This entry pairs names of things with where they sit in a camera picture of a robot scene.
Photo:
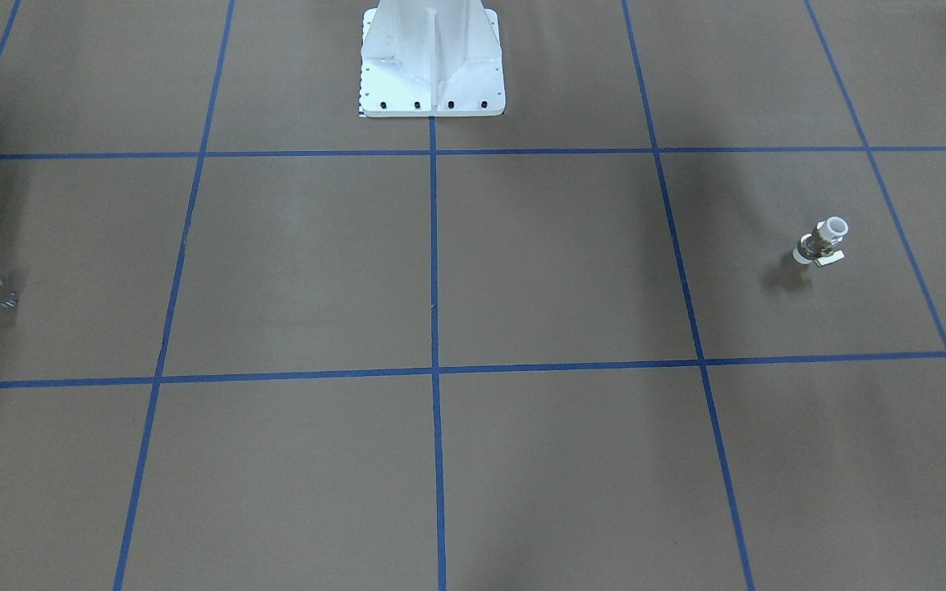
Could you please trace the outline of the white metal robot base mount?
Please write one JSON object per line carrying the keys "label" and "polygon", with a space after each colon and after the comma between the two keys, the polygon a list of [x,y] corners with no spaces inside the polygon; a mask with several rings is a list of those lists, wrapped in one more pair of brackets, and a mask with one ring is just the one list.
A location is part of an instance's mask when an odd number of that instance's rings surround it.
{"label": "white metal robot base mount", "polygon": [[363,117],[496,117],[502,31],[480,1],[379,1],[361,17]]}

